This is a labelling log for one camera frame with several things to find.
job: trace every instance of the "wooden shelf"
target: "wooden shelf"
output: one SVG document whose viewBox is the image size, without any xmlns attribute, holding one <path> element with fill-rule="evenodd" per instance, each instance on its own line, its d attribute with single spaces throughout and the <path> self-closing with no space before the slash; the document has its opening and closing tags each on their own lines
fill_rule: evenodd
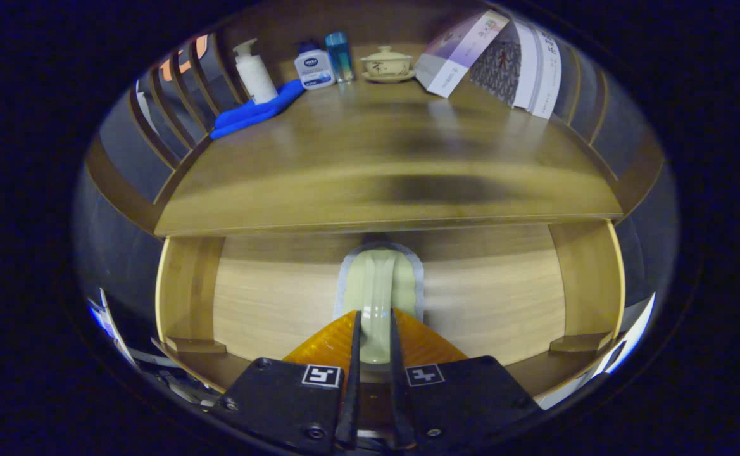
<svg viewBox="0 0 740 456">
<path fill-rule="evenodd" d="M 158 236 L 402 231 L 615 219 L 620 205 L 567 127 L 462 81 L 304 93 L 213 141 L 173 193 Z"/>
<path fill-rule="evenodd" d="M 546 224 L 404 231 L 390 239 L 423 262 L 424 322 L 466 355 L 510 364 L 564 335 L 563 279 Z M 226 237 L 214 339 L 246 360 L 281 360 L 333 321 L 341 262 L 359 245 L 361 234 L 350 233 Z"/>
</svg>

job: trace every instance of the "book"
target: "book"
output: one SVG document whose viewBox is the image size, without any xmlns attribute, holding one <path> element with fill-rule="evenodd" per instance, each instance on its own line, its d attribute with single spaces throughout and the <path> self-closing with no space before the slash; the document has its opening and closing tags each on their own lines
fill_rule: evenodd
<svg viewBox="0 0 740 456">
<path fill-rule="evenodd" d="M 429 92 L 447 98 L 508 18 L 485 11 L 448 28 L 431 41 L 415 64 L 415 77 Z"/>
<path fill-rule="evenodd" d="M 561 87 L 555 38 L 512 18 L 471 68 L 470 80 L 512 108 L 549 118 Z"/>
</svg>

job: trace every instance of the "white pump bottle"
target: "white pump bottle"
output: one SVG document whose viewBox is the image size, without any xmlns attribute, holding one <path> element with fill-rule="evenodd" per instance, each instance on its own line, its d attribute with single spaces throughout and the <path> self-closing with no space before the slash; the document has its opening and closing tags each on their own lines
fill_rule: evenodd
<svg viewBox="0 0 740 456">
<path fill-rule="evenodd" d="M 251 45 L 255 41 L 257 38 L 238 44 L 233 50 L 237 53 L 234 61 L 237 63 L 235 66 L 240 79 L 243 80 L 251 99 L 259 105 L 277 98 L 277 88 L 274 87 L 262 58 L 259 55 L 251 55 Z"/>
</svg>

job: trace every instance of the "wooden shelf board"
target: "wooden shelf board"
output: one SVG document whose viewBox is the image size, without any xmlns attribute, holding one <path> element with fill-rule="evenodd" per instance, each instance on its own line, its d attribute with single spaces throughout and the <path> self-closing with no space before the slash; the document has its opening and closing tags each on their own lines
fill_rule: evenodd
<svg viewBox="0 0 740 456">
<path fill-rule="evenodd" d="M 529 395 L 537 398 L 583 375 L 597 358 L 594 351 L 544 351 L 505 369 Z"/>
<path fill-rule="evenodd" d="M 167 338 L 166 343 L 178 353 L 226 353 L 226 346 L 213 340 Z"/>
<path fill-rule="evenodd" d="M 597 352 L 612 341 L 613 332 L 564 336 L 549 344 L 551 352 Z"/>
<path fill-rule="evenodd" d="M 229 353 L 179 353 L 154 338 L 151 341 L 181 369 L 219 393 L 225 393 L 251 363 Z"/>
<path fill-rule="evenodd" d="M 158 236 L 404 231 L 616 219 L 606 180 L 557 122 L 462 81 L 306 92 L 213 141 L 165 205 Z"/>
</svg>

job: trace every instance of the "saucer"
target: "saucer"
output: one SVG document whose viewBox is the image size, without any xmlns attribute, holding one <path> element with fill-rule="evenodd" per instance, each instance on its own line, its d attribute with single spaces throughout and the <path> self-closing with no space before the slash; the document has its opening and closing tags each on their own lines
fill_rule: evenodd
<svg viewBox="0 0 740 456">
<path fill-rule="evenodd" d="M 363 72 L 361 73 L 361 75 L 364 76 L 364 79 L 369 80 L 369 81 L 390 84 L 394 82 L 411 80 L 415 76 L 415 70 L 410 70 L 405 75 L 373 76 L 373 75 L 370 75 L 369 72 Z"/>
</svg>

